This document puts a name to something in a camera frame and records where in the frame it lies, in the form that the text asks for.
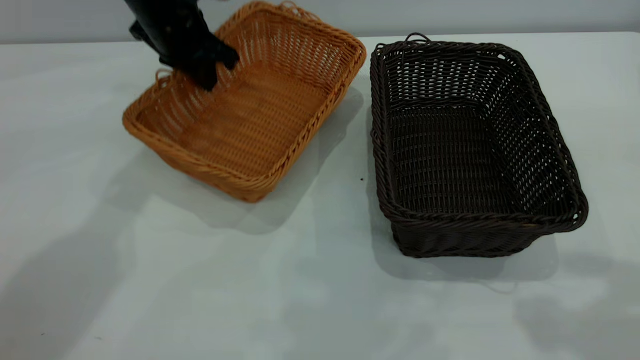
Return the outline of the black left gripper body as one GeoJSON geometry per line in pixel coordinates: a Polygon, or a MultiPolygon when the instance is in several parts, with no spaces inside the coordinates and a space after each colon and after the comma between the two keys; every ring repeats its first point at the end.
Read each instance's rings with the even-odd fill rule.
{"type": "Polygon", "coordinates": [[[161,63],[187,68],[218,60],[219,41],[196,0],[126,0],[135,16],[129,32],[153,49],[161,63]]]}

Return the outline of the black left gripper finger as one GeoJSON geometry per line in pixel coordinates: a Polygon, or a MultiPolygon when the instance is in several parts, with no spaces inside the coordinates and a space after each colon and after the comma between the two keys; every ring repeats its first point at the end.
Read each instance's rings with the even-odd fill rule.
{"type": "Polygon", "coordinates": [[[221,40],[215,44],[215,61],[222,63],[226,69],[233,70],[240,61],[237,50],[221,40]]]}
{"type": "Polygon", "coordinates": [[[192,79],[204,91],[211,92],[218,83],[217,62],[197,61],[192,66],[192,79]]]}

